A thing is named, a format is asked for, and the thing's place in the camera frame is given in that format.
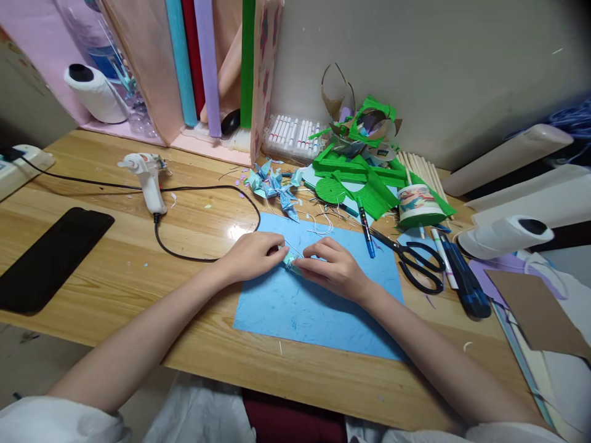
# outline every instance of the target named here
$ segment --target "dark red fabric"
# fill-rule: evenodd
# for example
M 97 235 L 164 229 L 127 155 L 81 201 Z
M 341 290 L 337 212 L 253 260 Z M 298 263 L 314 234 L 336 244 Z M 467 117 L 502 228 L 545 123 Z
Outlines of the dark red fabric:
M 203 89 L 203 74 L 201 74 L 201 55 L 199 54 L 199 38 L 197 37 L 195 3 L 194 0 L 182 0 L 182 4 L 187 49 L 189 51 L 189 66 L 191 67 L 191 80 L 193 81 L 193 95 L 195 96 L 195 106 L 199 118 L 203 105 L 205 105 L 205 90 Z
M 346 443 L 345 417 L 337 412 L 243 389 L 257 443 Z

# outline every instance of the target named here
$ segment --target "smartphone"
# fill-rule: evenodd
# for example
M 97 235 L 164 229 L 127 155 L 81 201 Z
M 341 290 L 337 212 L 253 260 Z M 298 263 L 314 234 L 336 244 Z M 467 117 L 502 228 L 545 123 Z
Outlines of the smartphone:
M 115 219 L 75 207 L 0 276 L 0 309 L 36 314 L 62 287 Z

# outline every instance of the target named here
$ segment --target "scissors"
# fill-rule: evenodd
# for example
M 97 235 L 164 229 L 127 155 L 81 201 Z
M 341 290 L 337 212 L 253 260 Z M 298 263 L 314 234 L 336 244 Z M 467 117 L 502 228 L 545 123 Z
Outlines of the scissors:
M 441 273 L 445 270 L 445 262 L 443 261 L 443 259 L 441 258 L 441 255 L 439 255 L 436 250 L 427 246 L 426 244 L 419 243 L 419 242 L 406 242 L 406 245 L 401 245 L 400 243 L 398 243 L 396 241 L 390 240 L 388 237 L 386 237 L 383 234 L 381 234 L 380 232 L 376 231 L 374 228 L 370 228 L 369 232 L 375 238 L 377 238 L 380 242 L 384 243 L 387 247 L 389 247 L 394 252 L 396 252 L 398 257 L 400 258 L 399 264 L 400 264 L 400 267 L 402 268 L 402 272 L 404 272 L 404 275 L 406 276 L 406 278 L 408 278 L 410 280 L 410 282 L 413 284 L 413 286 L 415 288 L 417 288 L 425 293 L 428 293 L 428 294 L 438 294 L 441 291 L 443 291 L 443 283 L 442 283 L 441 279 L 438 278 L 433 273 L 430 273 L 429 271 L 427 271 L 427 269 L 425 269 L 425 268 L 428 268 L 428 269 L 432 270 L 433 272 L 437 272 L 437 273 Z M 424 249 L 429 254 L 433 255 L 433 257 L 435 257 L 435 260 L 437 261 L 438 266 L 435 266 L 433 263 L 430 263 L 426 258 L 424 258 L 417 251 L 415 251 L 416 248 Z M 425 265 L 425 268 L 423 266 L 419 266 L 417 263 L 415 263 L 413 260 L 411 260 L 409 257 L 407 257 L 405 255 L 406 253 L 408 253 L 409 255 L 412 255 L 417 261 L 419 261 L 423 265 Z M 428 279 L 430 279 L 435 284 L 435 289 L 431 289 L 427 286 L 422 285 L 415 278 L 415 276 L 412 275 L 411 270 L 408 268 L 409 266 L 412 267 L 413 269 L 415 269 L 416 271 L 420 272 L 421 274 L 423 274 Z

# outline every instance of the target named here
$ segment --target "white marker set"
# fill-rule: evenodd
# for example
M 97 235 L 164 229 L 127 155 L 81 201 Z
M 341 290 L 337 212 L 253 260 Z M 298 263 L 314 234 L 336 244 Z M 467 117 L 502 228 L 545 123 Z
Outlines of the white marker set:
M 288 115 L 271 115 L 265 129 L 263 150 L 271 155 L 295 159 L 309 164 L 324 150 L 324 140 L 313 134 L 326 127 L 320 122 L 299 119 Z

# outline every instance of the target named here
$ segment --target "hand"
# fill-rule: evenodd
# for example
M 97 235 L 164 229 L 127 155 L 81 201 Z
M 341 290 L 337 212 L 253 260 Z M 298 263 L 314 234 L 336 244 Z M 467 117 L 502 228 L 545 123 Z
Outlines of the hand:
M 313 255 L 323 258 L 311 258 Z M 304 257 L 293 261 L 310 281 L 341 297 L 363 304 L 374 283 L 361 270 L 351 253 L 330 237 L 304 249 Z
M 244 234 L 215 265 L 228 276 L 228 284 L 251 280 L 269 272 L 283 261 L 289 247 L 283 236 L 275 233 L 253 232 Z

